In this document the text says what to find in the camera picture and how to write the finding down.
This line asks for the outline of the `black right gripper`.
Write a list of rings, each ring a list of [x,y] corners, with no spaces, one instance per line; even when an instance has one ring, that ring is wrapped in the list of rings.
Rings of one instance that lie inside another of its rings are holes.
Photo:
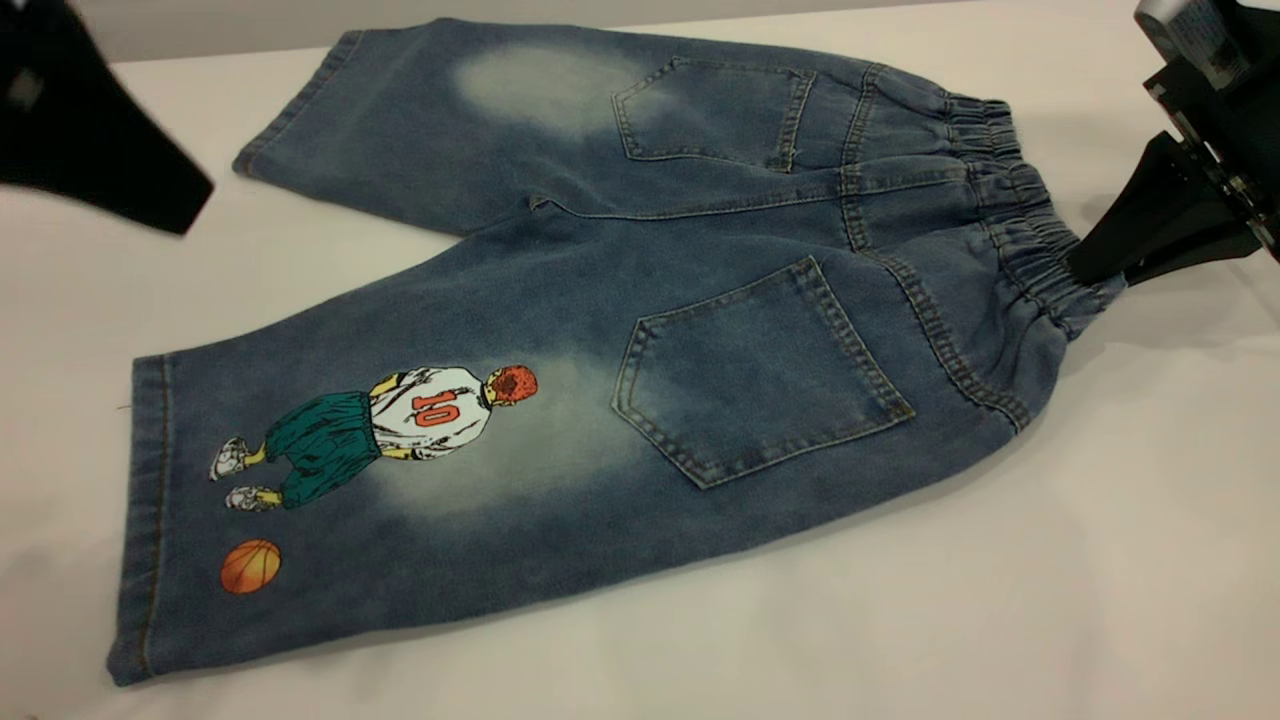
[[[1215,88],[1188,60],[1175,60],[1146,91],[1181,143],[1158,135],[1146,145],[1121,193],[1068,255],[1073,275],[1134,286],[1261,247],[1276,256],[1277,61],[1256,61]]]

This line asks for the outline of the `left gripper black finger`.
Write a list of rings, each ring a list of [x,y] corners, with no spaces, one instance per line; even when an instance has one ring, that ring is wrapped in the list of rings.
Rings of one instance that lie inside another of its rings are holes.
[[[1,4],[1,179],[174,236],[214,191],[125,91],[68,1]]]

